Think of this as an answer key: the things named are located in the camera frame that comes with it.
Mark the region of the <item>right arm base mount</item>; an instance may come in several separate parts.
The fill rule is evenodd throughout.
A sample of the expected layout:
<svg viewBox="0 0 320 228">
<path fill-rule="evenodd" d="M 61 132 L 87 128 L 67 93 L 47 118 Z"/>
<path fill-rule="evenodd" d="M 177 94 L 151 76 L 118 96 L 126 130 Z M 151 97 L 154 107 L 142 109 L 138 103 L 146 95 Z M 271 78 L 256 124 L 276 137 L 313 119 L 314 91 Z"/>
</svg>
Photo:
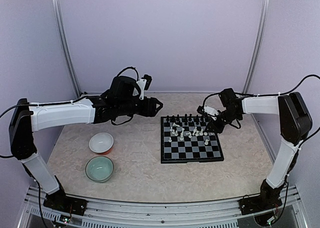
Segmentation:
<svg viewBox="0 0 320 228">
<path fill-rule="evenodd" d="M 238 203 L 242 215 L 252 214 L 276 208 L 277 206 L 281 206 L 283 204 L 280 198 L 265 201 L 261 198 L 260 195 L 245 195 L 238 201 Z"/>
</svg>

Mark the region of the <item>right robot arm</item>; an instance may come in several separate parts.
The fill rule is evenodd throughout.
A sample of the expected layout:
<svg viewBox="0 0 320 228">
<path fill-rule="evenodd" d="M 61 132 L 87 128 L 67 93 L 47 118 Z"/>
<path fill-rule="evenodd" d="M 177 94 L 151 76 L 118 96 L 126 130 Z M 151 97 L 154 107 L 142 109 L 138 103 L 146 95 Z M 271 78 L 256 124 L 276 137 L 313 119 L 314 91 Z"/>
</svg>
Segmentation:
<svg viewBox="0 0 320 228">
<path fill-rule="evenodd" d="M 244 114 L 272 114 L 279 117 L 281 143 L 272 170 L 262 182 L 256 206 L 266 210 L 276 202 L 286 178 L 293 169 L 303 142 L 307 140 L 313 121 L 299 92 L 238 97 L 232 88 L 218 93 L 225 110 L 202 104 L 197 112 L 208 116 L 206 132 L 220 134 L 226 125 L 241 121 Z"/>
</svg>

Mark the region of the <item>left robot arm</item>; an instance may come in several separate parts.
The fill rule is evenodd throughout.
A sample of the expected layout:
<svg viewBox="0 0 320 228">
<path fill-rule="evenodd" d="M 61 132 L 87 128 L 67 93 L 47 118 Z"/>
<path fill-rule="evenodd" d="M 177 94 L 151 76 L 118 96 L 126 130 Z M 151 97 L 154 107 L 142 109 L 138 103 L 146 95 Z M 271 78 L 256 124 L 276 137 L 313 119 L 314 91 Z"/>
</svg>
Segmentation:
<svg viewBox="0 0 320 228">
<path fill-rule="evenodd" d="M 154 117 L 163 104 L 157 98 L 144 95 L 151 81 L 149 75 L 137 80 L 116 76 L 110 88 L 101 95 L 84 95 L 77 100 L 53 103 L 30 103 L 27 99 L 20 99 L 13 106 L 14 113 L 8 129 L 12 156 L 19 160 L 27 173 L 40 184 L 57 209 L 67 209 L 70 199 L 38 153 L 33 133 L 72 124 L 99 124 L 110 121 L 115 125 L 120 116 Z"/>
</svg>

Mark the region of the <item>white chess king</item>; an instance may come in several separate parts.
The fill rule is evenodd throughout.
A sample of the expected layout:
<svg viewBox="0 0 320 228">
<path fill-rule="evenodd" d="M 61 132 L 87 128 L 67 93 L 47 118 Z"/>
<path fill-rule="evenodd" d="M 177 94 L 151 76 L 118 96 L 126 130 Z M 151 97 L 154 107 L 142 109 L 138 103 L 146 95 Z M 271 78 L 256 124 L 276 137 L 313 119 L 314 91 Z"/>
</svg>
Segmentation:
<svg viewBox="0 0 320 228">
<path fill-rule="evenodd" d="M 184 130 L 185 130 L 184 128 L 181 129 L 181 133 L 179 137 L 180 141 L 184 141 Z"/>
</svg>

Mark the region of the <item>black folding chess board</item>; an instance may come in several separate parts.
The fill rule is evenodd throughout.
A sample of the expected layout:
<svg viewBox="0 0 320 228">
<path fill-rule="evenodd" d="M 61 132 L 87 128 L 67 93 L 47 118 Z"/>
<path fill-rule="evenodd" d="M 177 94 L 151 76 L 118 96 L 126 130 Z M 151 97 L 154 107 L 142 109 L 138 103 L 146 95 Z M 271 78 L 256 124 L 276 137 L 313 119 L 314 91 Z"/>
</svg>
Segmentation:
<svg viewBox="0 0 320 228">
<path fill-rule="evenodd" d="M 208 117 L 187 114 L 184 117 L 161 117 L 160 162 L 165 164 L 224 161 L 218 135 L 205 131 L 209 120 Z M 182 128 L 184 141 L 180 141 Z M 209 145 L 204 144 L 206 139 L 210 140 Z"/>
</svg>

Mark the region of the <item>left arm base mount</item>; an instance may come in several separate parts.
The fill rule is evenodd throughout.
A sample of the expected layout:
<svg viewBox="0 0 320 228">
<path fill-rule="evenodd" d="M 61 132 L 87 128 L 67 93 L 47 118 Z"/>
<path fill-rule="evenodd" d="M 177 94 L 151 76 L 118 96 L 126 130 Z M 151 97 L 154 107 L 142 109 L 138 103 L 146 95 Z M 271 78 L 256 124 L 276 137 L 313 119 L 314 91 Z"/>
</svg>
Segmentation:
<svg viewBox="0 0 320 228">
<path fill-rule="evenodd" d="M 43 205 L 44 207 L 48 207 L 53 210 L 84 216 L 87 207 L 87 201 L 85 199 L 70 196 L 47 196 L 43 202 Z"/>
</svg>

